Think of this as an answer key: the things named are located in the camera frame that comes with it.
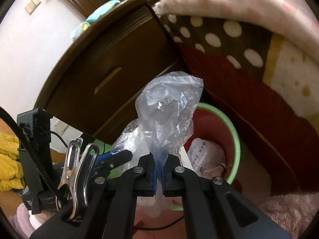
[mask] bucket rim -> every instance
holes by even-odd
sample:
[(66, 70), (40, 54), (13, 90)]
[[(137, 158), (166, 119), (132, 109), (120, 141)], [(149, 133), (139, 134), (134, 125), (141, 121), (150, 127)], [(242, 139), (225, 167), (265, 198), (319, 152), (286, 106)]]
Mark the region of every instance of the bucket rim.
[(232, 182), (234, 181), (235, 176), (237, 174), (238, 167), (239, 167), (239, 161), (240, 161), (240, 141), (239, 141), (238, 133), (235, 129), (235, 126), (230, 121), (230, 119), (225, 115), (224, 112), (222, 112), (220, 109), (217, 109), (216, 107), (214, 107), (210, 104), (199, 103), (197, 105), (196, 109), (205, 110), (205, 111), (208, 111), (208, 112), (215, 114), (217, 117), (220, 118), (220, 120), (223, 121), (223, 123), (226, 125), (228, 131), (230, 132), (230, 134), (232, 136), (232, 142), (233, 142), (233, 146), (234, 146), (234, 162), (233, 162), (230, 174), (226, 180), (229, 184), (232, 184)]

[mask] wooden drawer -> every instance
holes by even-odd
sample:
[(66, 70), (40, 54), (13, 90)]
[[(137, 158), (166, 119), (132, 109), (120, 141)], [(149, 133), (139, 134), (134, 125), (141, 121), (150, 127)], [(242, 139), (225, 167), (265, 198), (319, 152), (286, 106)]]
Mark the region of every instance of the wooden drawer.
[[(46, 110), (80, 131), (106, 137), (105, 129), (123, 129), (129, 116), (135, 117), (131, 107), (138, 93), (176, 60), (164, 30), (146, 7), (140, 7), (107, 28), (76, 58)], [(109, 124), (110, 119), (119, 124)]]

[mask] yellow cloth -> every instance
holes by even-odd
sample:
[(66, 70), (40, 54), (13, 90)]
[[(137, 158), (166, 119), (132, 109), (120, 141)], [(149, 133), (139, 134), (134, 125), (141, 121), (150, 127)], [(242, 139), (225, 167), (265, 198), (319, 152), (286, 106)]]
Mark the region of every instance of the yellow cloth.
[(9, 155), (10, 158), (16, 160), (19, 158), (19, 139), (16, 136), (0, 133), (0, 153)]
[(0, 191), (24, 189), (23, 171), (19, 158), (19, 140), (0, 133)]

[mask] clear plastic bag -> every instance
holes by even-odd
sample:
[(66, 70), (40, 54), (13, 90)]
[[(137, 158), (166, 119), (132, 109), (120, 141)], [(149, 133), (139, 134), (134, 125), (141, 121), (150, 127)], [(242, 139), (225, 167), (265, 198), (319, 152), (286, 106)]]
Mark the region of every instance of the clear plastic bag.
[[(133, 153), (132, 160), (124, 165), (120, 174), (137, 166), (139, 158), (150, 151), (158, 173), (169, 153), (177, 155), (193, 134), (192, 116), (202, 90), (202, 79), (184, 72), (171, 72), (152, 80), (144, 88), (135, 102), (139, 118), (127, 125), (113, 145), (114, 153), (124, 149)], [(137, 200), (137, 207), (150, 217), (159, 216), (171, 204), (172, 199), (163, 196), (159, 181), (154, 197)]]
[(147, 84), (135, 101), (140, 123), (158, 171), (168, 154), (193, 134), (192, 116), (203, 91), (203, 80), (185, 72), (171, 72)]
[(130, 150), (133, 154), (131, 161), (124, 164), (123, 170), (120, 171), (121, 174), (124, 171), (137, 166), (139, 158), (150, 153), (145, 141), (143, 125), (139, 119), (131, 121), (126, 126), (121, 136), (114, 143), (113, 147), (115, 148), (115, 150), (112, 150), (113, 153), (126, 149)]

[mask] white package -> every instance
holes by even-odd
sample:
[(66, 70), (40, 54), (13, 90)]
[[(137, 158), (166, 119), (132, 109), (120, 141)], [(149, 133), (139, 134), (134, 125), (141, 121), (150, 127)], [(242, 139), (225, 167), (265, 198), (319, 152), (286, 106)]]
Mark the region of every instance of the white package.
[(192, 141), (187, 155), (194, 171), (200, 177), (204, 177), (203, 173), (207, 174), (214, 167), (226, 163), (225, 153), (220, 145), (200, 138)]

